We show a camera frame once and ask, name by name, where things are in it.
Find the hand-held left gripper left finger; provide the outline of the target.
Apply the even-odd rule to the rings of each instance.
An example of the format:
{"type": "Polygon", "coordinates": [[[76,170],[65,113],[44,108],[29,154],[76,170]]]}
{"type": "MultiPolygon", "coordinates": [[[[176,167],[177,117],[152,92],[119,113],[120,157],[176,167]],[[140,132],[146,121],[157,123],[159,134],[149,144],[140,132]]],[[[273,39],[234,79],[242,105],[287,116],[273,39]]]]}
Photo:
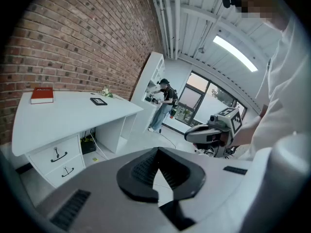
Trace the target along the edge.
{"type": "Polygon", "coordinates": [[[157,151],[158,148],[152,148],[118,170],[117,184],[130,199],[138,202],[158,202],[158,192],[153,189],[159,169],[157,151]]]}

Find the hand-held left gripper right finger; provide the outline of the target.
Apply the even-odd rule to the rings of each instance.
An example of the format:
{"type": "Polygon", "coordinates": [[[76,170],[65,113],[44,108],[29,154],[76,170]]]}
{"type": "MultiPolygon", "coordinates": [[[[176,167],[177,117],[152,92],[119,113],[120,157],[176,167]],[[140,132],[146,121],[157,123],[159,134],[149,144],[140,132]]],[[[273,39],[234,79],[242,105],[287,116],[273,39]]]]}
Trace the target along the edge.
{"type": "Polygon", "coordinates": [[[206,181],[206,173],[198,164],[163,147],[158,148],[158,169],[173,191],[173,200],[195,197],[206,181]]]}

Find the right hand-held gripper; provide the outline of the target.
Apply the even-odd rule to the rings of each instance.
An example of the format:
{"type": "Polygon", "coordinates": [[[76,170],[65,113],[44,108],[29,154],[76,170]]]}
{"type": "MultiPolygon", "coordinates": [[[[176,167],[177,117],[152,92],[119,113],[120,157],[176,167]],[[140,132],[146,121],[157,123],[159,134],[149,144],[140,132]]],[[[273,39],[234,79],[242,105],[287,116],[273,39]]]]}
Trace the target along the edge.
{"type": "Polygon", "coordinates": [[[227,107],[210,116],[206,124],[188,129],[184,139],[204,154],[226,158],[234,153],[228,147],[242,127],[242,118],[237,108],[227,107]]]}

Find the person's right forearm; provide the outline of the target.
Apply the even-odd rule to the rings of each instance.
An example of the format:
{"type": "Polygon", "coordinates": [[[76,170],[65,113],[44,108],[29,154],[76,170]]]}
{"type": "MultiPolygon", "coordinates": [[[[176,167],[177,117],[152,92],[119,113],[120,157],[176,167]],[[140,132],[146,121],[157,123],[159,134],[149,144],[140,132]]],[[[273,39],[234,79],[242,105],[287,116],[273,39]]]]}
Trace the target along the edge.
{"type": "Polygon", "coordinates": [[[252,137],[259,123],[261,122],[264,114],[254,118],[252,122],[243,125],[240,131],[235,135],[231,142],[231,146],[247,145],[251,143],[252,137]]]}

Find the white drawer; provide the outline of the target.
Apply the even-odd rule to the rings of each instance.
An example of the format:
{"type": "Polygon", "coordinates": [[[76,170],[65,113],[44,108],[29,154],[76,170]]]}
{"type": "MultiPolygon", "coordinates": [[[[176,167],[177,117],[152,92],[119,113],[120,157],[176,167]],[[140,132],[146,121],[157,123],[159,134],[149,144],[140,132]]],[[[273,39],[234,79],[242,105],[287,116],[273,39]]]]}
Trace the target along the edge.
{"type": "Polygon", "coordinates": [[[81,155],[78,155],[68,162],[62,164],[60,167],[56,168],[55,170],[49,172],[45,177],[49,181],[49,183],[54,186],[55,188],[61,186],[62,184],[66,183],[72,177],[77,175],[79,172],[85,169],[85,164],[81,155]],[[62,178],[61,175],[63,174],[64,167],[67,168],[74,168],[74,171],[69,174],[68,176],[62,178]]]}
{"type": "Polygon", "coordinates": [[[78,145],[78,137],[74,136],[67,140],[58,142],[41,151],[37,151],[36,153],[30,154],[29,158],[38,169],[40,169],[44,173],[48,173],[51,170],[57,168],[58,166],[62,165],[63,163],[69,161],[70,159],[76,157],[79,154],[80,150],[78,145]],[[55,147],[58,148],[58,153],[60,154],[60,156],[62,156],[65,151],[67,151],[68,154],[62,159],[54,163],[51,163],[51,159],[56,158],[56,153],[54,151],[55,147]]]}

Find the white desk with drawers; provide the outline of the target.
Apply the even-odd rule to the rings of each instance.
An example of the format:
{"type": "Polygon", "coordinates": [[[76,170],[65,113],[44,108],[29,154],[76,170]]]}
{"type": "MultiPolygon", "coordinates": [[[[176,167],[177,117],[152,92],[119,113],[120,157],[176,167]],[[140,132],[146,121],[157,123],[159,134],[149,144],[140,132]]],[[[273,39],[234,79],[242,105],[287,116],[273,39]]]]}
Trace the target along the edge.
{"type": "Polygon", "coordinates": [[[82,133],[90,129],[95,130],[95,137],[101,145],[116,153],[127,143],[141,111],[139,106],[119,97],[105,97],[107,105],[97,106],[90,100],[98,97],[95,93],[56,91],[53,103],[43,104],[31,104],[31,95],[30,92],[24,93],[19,102],[13,126],[12,152],[15,156],[25,156],[48,183],[45,176],[49,172],[38,169],[30,160],[30,154],[77,136],[79,155],[83,158],[80,139],[82,133]]]}

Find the black-framed window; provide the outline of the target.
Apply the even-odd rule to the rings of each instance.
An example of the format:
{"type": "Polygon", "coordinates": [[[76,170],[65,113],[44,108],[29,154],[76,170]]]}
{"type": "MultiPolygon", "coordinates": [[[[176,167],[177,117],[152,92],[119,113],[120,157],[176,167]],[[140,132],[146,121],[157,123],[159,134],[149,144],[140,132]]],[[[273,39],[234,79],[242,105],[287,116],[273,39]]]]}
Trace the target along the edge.
{"type": "Polygon", "coordinates": [[[241,117],[247,111],[237,98],[207,78],[191,72],[179,95],[175,116],[168,116],[163,124],[184,133],[190,127],[207,123],[210,115],[227,107],[238,108],[241,117]]]}

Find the black router box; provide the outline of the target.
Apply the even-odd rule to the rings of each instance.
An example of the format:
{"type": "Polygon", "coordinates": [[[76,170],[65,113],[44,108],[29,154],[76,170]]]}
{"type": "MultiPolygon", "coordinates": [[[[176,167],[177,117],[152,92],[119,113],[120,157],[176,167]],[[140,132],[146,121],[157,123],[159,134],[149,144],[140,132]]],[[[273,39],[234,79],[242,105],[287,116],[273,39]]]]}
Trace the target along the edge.
{"type": "Polygon", "coordinates": [[[83,155],[94,152],[97,149],[94,139],[91,137],[91,135],[81,138],[80,145],[81,145],[83,155]]]}

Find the white shelf cabinet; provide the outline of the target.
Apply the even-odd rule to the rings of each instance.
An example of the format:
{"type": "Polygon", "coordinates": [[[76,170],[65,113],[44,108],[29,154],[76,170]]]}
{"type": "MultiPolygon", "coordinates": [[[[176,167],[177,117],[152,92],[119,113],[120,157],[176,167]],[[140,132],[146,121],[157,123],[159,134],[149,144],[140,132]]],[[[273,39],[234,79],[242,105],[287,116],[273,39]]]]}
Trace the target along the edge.
{"type": "Polygon", "coordinates": [[[133,130],[135,133],[143,133],[149,126],[159,105],[147,101],[151,92],[159,90],[159,82],[164,78],[165,63],[161,53],[152,52],[140,75],[131,102],[141,107],[135,119],[133,130]]]}

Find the long ceiling light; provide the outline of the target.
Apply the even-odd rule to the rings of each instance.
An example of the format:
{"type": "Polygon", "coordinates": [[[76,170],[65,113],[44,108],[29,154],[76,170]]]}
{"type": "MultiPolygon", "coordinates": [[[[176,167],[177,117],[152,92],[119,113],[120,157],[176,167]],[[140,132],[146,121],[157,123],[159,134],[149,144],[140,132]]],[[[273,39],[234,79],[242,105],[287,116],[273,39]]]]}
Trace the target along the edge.
{"type": "Polygon", "coordinates": [[[213,39],[213,43],[217,44],[218,46],[222,47],[226,51],[228,51],[230,54],[235,56],[241,63],[243,63],[251,72],[256,72],[258,69],[256,66],[236,47],[231,45],[229,42],[224,40],[223,38],[219,36],[215,36],[213,39]]]}

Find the white flower bouquet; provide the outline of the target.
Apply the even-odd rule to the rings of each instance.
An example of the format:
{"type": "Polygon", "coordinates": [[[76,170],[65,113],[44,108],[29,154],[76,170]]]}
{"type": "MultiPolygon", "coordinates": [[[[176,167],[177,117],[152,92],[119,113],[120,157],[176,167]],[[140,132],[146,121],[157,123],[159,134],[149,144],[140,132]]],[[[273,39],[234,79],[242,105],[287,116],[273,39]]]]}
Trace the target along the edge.
{"type": "Polygon", "coordinates": [[[112,92],[107,87],[103,87],[101,91],[98,91],[98,93],[104,97],[108,97],[108,98],[114,97],[112,92]]]}

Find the person's cream shirt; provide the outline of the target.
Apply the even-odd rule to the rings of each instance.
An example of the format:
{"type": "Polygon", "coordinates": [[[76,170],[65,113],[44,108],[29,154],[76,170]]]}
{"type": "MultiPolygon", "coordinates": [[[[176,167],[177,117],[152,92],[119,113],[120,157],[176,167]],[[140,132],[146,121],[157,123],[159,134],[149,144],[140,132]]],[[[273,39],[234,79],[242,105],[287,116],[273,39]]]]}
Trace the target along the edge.
{"type": "Polygon", "coordinates": [[[279,139],[311,131],[311,44],[300,22],[291,17],[256,96],[267,105],[249,147],[250,157],[279,139]]]}

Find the white ceiling pipes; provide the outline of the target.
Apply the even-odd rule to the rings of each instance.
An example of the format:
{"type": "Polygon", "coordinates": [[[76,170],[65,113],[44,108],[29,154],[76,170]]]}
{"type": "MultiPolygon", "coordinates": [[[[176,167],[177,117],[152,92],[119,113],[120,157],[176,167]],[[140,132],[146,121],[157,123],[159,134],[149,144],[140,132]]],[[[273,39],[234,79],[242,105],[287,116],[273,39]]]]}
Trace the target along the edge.
{"type": "Polygon", "coordinates": [[[177,60],[179,57],[181,0],[158,0],[158,8],[163,24],[167,56],[177,60]]]}

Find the red hardcover book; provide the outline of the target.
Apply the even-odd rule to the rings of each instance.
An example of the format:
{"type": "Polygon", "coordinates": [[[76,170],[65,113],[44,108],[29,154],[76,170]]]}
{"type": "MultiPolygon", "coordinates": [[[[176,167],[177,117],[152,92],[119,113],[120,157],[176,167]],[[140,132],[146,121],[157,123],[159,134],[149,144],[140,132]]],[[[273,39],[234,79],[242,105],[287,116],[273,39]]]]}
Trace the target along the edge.
{"type": "Polygon", "coordinates": [[[36,87],[31,96],[31,104],[53,103],[52,87],[36,87]]]}

